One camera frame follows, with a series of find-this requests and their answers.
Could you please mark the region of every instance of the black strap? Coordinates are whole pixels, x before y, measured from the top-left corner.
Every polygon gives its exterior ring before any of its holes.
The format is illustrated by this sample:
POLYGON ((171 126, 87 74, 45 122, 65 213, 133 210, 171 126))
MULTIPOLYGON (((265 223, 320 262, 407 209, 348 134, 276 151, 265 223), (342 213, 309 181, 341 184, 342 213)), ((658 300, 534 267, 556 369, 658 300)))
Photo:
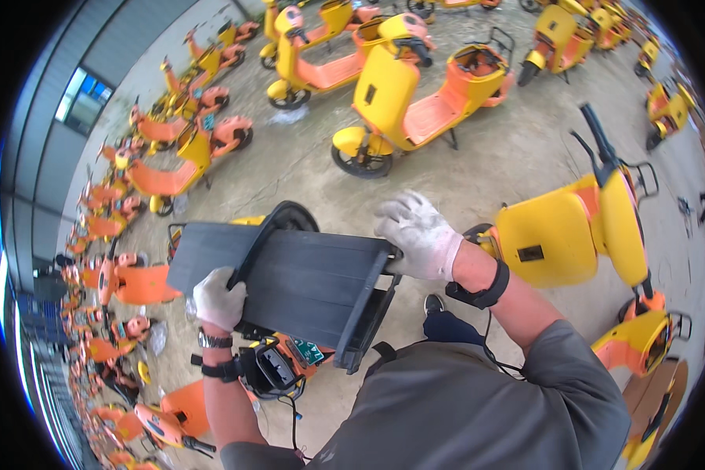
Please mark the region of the black strap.
POLYGON ((240 372, 240 364, 233 359, 227 362, 222 362, 212 367, 204 365, 204 358, 197 354, 191 354, 191 364, 201 367, 201 373, 206 377, 214 377, 222 380, 224 383, 234 382, 242 373, 240 372))
POLYGON ((495 306, 498 299, 504 294, 509 283, 509 266, 504 261, 496 260, 496 276, 491 283, 491 287, 485 290, 469 292, 464 287, 452 281, 444 288, 444 293, 451 298, 455 298, 470 306, 478 307, 479 309, 495 306))
POLYGON ((376 343, 372 347, 374 348, 374 351, 379 353, 381 356, 380 362, 383 364, 397 359, 397 351, 395 351, 395 348, 387 342, 376 343))

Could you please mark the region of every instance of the hand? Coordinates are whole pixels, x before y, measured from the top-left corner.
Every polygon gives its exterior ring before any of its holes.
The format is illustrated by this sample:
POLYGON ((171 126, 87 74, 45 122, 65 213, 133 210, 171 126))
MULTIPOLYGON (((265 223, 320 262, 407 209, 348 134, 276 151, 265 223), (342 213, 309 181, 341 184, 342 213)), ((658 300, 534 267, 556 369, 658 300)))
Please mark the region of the hand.
POLYGON ((407 190, 382 202, 374 215, 374 233, 402 250, 391 272, 418 279, 452 278, 452 264, 463 238, 423 195, 407 190))
POLYGON ((235 329, 243 316, 246 301, 245 282, 235 284, 232 290, 227 289, 227 282, 234 270, 229 267, 215 269, 193 288, 196 316, 226 333, 232 333, 235 329))

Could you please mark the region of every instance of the sneaker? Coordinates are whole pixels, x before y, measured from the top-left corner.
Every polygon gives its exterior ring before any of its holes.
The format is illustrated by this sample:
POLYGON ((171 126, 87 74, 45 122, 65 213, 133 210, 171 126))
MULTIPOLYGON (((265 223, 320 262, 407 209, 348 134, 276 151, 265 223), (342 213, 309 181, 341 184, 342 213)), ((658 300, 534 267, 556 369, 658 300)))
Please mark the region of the sneaker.
POLYGON ((444 302, 438 295, 429 294, 425 297, 425 301, 423 302, 423 311, 426 315, 444 311, 444 302))

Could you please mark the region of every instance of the license plate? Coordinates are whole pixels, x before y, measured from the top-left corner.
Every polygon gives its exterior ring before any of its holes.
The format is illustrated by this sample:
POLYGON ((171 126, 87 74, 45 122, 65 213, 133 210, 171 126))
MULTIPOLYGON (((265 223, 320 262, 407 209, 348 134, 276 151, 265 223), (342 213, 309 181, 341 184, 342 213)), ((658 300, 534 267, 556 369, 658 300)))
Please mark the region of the license plate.
POLYGON ((298 352, 309 365, 316 364, 319 361, 324 360, 324 353, 319 351, 319 347, 314 343, 305 342, 301 339, 292 338, 295 343, 295 347, 298 348, 298 352))

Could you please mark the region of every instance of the window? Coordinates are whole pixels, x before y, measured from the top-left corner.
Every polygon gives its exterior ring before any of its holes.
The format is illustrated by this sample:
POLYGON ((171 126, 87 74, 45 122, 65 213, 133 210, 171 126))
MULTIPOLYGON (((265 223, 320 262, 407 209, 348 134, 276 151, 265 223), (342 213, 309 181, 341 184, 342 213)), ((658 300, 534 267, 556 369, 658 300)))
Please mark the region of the window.
POLYGON ((79 67, 68 82, 55 119, 88 136, 112 94, 113 89, 79 67))

